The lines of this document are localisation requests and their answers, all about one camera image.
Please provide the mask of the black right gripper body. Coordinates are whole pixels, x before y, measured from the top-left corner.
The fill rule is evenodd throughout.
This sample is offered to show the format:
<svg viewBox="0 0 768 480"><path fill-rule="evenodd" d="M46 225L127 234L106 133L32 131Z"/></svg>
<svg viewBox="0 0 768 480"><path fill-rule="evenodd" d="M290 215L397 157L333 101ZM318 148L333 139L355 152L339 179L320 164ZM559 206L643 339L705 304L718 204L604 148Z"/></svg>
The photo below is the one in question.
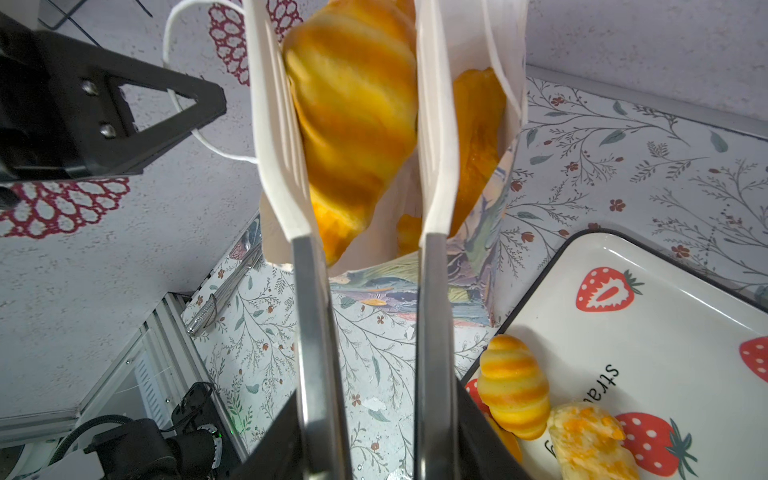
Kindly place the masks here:
<svg viewBox="0 0 768 480"><path fill-rule="evenodd" d="M459 478L530 480L459 380L456 394Z"/></svg>

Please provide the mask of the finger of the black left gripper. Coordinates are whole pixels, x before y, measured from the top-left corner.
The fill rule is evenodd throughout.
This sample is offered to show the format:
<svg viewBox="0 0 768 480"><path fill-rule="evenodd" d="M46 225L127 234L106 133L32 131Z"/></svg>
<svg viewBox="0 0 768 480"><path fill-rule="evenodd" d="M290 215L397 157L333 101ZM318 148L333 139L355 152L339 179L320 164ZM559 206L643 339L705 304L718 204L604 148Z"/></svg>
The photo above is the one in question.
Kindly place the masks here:
<svg viewBox="0 0 768 480"><path fill-rule="evenodd" d="M137 130L124 85L193 104ZM225 111L215 83L51 32L1 32L2 182L136 175Z"/></svg>

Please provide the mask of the white metal serving tongs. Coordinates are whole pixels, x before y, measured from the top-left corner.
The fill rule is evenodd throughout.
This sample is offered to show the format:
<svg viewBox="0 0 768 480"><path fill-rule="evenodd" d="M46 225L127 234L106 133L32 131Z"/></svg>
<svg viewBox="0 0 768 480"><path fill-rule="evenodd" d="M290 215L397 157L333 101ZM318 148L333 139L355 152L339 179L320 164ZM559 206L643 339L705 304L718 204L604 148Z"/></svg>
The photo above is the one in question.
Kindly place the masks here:
<svg viewBox="0 0 768 480"><path fill-rule="evenodd" d="M331 290L296 276L298 420L308 479L352 475ZM414 469L418 479L459 477L457 394L451 320L416 321Z"/></svg>

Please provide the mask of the floral paper gift bag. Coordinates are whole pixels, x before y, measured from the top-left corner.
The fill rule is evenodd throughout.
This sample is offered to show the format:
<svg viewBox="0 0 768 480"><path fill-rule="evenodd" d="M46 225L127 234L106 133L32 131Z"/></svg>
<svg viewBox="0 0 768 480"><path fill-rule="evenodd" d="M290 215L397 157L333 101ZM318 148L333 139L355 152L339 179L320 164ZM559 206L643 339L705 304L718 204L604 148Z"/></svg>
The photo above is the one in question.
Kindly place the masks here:
<svg viewBox="0 0 768 480"><path fill-rule="evenodd" d="M318 217L310 204L307 164L300 138L297 111L290 94L281 47L270 20L256 3L225 2L243 18L247 59L256 75L250 80L252 125L256 154L248 160L257 166L262 182L262 210L278 225L278 251L288 253L285 267L305 275L311 285L329 292ZM525 1L482 1L480 39L486 44L493 73L499 79L513 118L525 121L527 108L511 88L498 52L495 29L510 47L524 50L528 4ZM419 313L433 312L451 320L448 296L446 238L454 212L459 183L459 133L450 85L449 52L441 5L421 1L416 11L418 61L418 144L423 220L412 273L418 293Z"/></svg>

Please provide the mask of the long twisted orange bread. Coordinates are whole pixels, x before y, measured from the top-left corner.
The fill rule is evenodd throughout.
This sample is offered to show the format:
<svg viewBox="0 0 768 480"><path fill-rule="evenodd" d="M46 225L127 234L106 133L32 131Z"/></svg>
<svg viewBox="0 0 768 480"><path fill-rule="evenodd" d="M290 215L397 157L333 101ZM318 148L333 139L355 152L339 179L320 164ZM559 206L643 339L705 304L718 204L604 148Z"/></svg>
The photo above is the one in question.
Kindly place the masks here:
<svg viewBox="0 0 768 480"><path fill-rule="evenodd" d="M453 82L459 139L459 185L450 234L473 210L500 160L498 136L506 96L491 68L470 69Z"/></svg>

